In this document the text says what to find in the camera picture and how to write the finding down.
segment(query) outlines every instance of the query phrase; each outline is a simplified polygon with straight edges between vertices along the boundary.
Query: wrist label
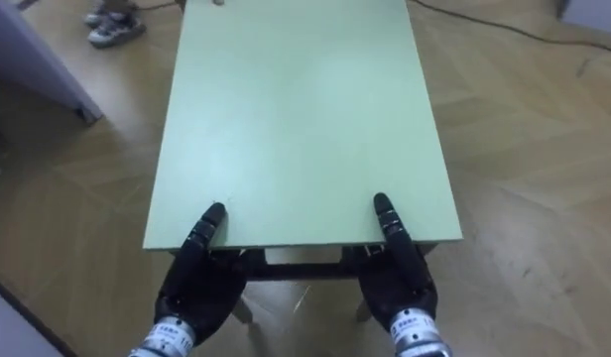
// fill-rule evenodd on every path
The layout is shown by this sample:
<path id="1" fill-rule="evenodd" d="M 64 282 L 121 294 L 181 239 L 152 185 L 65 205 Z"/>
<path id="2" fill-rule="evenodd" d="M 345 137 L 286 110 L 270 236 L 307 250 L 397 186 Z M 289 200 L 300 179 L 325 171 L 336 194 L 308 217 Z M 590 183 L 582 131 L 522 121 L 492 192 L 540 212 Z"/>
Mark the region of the wrist label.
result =
<path id="1" fill-rule="evenodd" d="M 433 322 L 431 317 L 422 313 L 414 313 L 413 311 L 394 321 L 390 332 L 394 339 L 394 344 L 397 344 L 398 341 L 407 335 L 438 334 L 435 322 Z"/>
<path id="2" fill-rule="evenodd" d="M 147 339 L 171 344 L 182 356 L 187 356 L 193 348 L 193 340 L 188 333 L 173 323 L 157 323 Z"/>

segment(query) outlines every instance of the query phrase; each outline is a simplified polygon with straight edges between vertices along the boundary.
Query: table leg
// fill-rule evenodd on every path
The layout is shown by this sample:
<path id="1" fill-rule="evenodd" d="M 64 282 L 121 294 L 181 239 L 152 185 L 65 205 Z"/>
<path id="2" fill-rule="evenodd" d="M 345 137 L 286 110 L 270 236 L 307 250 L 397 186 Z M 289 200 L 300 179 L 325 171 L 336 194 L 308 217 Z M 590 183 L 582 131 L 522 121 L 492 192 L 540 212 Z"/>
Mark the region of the table leg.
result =
<path id="1" fill-rule="evenodd" d="M 242 298 L 240 298 L 235 304 L 235 308 L 233 308 L 233 316 L 235 316 L 235 318 L 237 318 L 241 323 L 253 323 L 253 311 L 250 310 L 250 307 L 248 307 Z"/>

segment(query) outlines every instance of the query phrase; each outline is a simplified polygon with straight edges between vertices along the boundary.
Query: sneaker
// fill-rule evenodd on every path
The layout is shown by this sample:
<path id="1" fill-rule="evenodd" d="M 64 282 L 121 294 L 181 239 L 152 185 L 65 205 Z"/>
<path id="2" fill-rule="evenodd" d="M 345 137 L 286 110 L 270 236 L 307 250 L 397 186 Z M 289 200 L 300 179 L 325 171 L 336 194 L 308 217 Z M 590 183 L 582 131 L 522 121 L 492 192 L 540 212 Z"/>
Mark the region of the sneaker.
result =
<path id="1" fill-rule="evenodd" d="M 138 5 L 136 5 L 136 3 L 133 1 L 127 1 L 127 6 L 129 6 L 129 9 L 132 12 L 138 10 Z M 94 3 L 94 6 L 89 11 L 89 13 L 85 15 L 85 17 L 83 18 L 83 22 L 90 29 L 95 29 L 100 26 L 100 24 L 102 24 L 103 19 L 106 15 L 107 12 L 105 11 L 105 7 L 103 6 L 102 0 L 98 0 Z"/>
<path id="2" fill-rule="evenodd" d="M 103 17 L 102 23 L 89 33 L 87 39 L 98 49 L 122 45 L 147 30 L 137 16 L 132 14 L 110 13 Z"/>

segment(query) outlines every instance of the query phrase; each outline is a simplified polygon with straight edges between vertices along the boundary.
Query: robot wrist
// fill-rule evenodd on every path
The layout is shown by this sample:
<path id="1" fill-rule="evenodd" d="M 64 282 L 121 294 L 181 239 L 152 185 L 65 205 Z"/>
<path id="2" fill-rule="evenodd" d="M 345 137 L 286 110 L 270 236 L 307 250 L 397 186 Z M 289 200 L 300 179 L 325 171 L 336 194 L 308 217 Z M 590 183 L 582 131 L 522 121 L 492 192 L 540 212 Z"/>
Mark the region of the robot wrist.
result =
<path id="1" fill-rule="evenodd" d="M 186 357 L 193 348 L 194 339 L 193 329 L 182 319 L 163 317 L 130 356 Z"/>
<path id="2" fill-rule="evenodd" d="M 419 308 L 406 308 L 392 318 L 390 332 L 399 357 L 451 357 L 431 316 Z"/>

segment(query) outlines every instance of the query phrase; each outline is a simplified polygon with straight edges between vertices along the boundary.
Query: table frame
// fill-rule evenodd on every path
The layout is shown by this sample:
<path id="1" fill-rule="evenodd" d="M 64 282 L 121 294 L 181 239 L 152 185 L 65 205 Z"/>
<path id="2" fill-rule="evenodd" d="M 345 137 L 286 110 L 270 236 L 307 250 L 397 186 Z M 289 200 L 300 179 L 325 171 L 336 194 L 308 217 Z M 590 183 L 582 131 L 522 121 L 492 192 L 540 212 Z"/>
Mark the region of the table frame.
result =
<path id="1" fill-rule="evenodd" d="M 419 244 L 418 247 L 423 255 L 427 255 L 436 244 Z M 341 259 L 338 263 L 268 264 L 264 248 L 245 250 L 241 258 L 244 274 L 249 282 L 357 279 L 357 264 L 352 248 L 341 247 Z M 241 323 L 253 322 L 253 312 L 242 298 L 235 305 L 232 314 Z M 367 303 L 362 300 L 356 308 L 356 321 L 366 322 L 371 316 Z"/>

